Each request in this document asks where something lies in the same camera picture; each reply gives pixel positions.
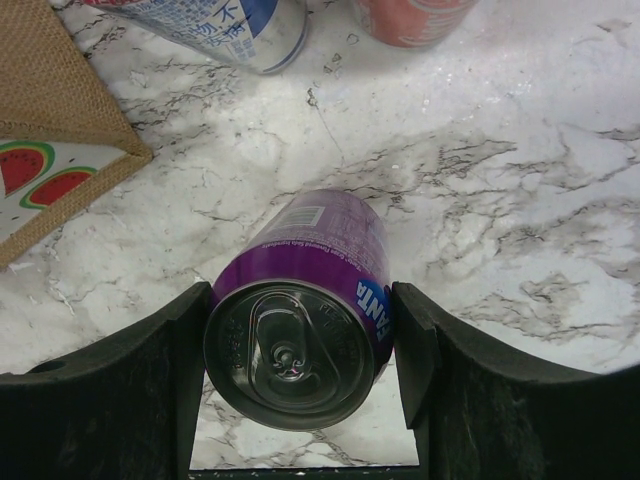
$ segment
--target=black plastic holder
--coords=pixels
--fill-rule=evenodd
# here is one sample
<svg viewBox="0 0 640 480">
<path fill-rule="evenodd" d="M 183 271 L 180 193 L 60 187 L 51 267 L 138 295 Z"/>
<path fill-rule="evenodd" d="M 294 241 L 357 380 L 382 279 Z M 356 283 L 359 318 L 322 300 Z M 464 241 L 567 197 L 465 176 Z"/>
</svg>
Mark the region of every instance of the black plastic holder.
<svg viewBox="0 0 640 480">
<path fill-rule="evenodd" d="M 196 284 L 88 347 L 0 375 L 0 478 L 640 478 L 640 366 L 601 376 L 541 360 L 410 284 L 394 284 L 392 305 L 419 466 L 189 471 L 210 292 Z"/>
</svg>

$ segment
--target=soda can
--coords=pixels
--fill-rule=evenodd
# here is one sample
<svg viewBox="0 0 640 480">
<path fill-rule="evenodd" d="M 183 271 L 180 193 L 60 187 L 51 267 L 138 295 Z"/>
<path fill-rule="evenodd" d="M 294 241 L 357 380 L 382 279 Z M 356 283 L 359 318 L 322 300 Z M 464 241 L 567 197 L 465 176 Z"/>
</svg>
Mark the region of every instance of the soda can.
<svg viewBox="0 0 640 480">
<path fill-rule="evenodd" d="M 213 287 L 204 357 L 222 397 L 284 430 L 351 415 L 393 346 L 386 245 L 380 218 L 349 193 L 284 207 Z"/>
<path fill-rule="evenodd" d="M 395 47 L 431 46 L 450 34 L 478 0 L 352 0 L 360 25 Z"/>
<path fill-rule="evenodd" d="M 306 0 L 82 0 L 227 65 L 284 68 L 308 31 Z"/>
</svg>

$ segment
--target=can lid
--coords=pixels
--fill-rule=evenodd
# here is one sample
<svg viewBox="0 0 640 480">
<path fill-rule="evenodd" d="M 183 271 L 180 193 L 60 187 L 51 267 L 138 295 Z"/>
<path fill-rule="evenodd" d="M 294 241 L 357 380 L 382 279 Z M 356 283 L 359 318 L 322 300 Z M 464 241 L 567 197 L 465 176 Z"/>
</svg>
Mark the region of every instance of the can lid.
<svg viewBox="0 0 640 480">
<path fill-rule="evenodd" d="M 328 292 L 269 282 L 231 294 L 211 314 L 207 371 L 246 416 L 286 430 L 333 425 L 364 401 L 373 350 L 355 313 Z"/>
</svg>

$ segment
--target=marble countertop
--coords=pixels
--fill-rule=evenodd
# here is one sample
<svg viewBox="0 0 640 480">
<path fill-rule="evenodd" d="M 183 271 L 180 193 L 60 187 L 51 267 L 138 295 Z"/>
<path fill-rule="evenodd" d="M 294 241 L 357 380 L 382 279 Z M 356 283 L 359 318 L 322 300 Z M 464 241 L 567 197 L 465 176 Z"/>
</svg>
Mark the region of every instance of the marble countertop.
<svg viewBox="0 0 640 480">
<path fill-rule="evenodd" d="M 317 187 L 367 199 L 393 277 L 478 328 L 586 370 L 640 361 L 640 3 L 482 0 L 406 52 L 314 0 L 305 50 L 269 77 L 53 4 L 156 157 L 0 273 L 3 370 L 214 280 Z M 415 463 L 396 378 L 307 433 L 256 425 L 207 383 L 192 466 Z"/>
</svg>

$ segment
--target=red can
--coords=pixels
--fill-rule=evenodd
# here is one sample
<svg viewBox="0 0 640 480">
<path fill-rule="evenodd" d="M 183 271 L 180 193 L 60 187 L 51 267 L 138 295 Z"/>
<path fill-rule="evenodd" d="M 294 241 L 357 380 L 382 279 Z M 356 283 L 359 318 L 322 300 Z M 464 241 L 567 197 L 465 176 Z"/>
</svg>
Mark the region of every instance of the red can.
<svg viewBox="0 0 640 480">
<path fill-rule="evenodd" d="M 352 0 L 360 25 L 396 47 L 433 45 L 451 33 L 478 0 Z"/>
</svg>

